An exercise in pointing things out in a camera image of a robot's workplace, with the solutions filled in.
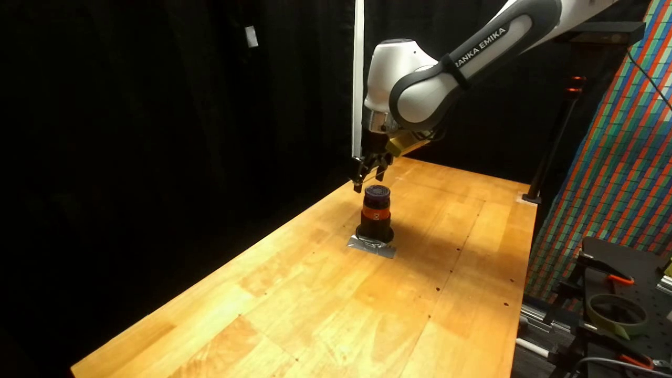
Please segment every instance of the black curtain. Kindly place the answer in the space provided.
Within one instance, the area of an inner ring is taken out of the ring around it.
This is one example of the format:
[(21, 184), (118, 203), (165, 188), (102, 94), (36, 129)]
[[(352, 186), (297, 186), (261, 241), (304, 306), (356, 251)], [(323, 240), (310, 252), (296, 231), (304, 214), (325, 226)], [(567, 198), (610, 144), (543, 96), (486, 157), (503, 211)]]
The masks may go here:
[(350, 4), (9, 0), (0, 39), (0, 374), (67, 376), (349, 179)]

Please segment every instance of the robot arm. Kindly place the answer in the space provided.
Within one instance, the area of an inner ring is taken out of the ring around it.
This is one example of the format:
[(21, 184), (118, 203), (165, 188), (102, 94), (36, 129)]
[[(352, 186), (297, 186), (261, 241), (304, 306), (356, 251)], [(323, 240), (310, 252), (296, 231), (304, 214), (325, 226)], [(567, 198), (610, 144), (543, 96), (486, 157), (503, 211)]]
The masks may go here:
[(366, 107), (370, 148), (359, 159), (355, 191), (371, 169), (382, 180), (393, 157), (430, 144), (444, 109), (485, 67), (517, 58), (602, 12), (617, 0), (507, 0), (450, 56), (428, 58), (414, 40), (374, 49)]

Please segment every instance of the colorful wall panel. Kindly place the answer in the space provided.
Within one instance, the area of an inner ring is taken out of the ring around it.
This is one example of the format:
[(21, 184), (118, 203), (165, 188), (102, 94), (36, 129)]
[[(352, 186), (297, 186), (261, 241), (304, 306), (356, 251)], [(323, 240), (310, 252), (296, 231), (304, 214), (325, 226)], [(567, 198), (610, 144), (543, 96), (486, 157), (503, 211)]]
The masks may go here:
[(645, 21), (535, 237), (534, 299), (553, 299), (583, 237), (672, 254), (672, 0), (651, 0)]

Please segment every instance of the wooden tabletop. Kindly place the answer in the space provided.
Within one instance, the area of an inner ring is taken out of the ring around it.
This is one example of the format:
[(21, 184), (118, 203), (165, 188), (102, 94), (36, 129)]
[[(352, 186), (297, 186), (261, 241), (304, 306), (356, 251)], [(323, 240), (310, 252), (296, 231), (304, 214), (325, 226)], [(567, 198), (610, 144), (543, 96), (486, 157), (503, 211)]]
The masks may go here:
[(395, 159), (393, 258), (349, 249), (350, 184), (101, 350), (75, 376), (511, 376), (526, 186)]

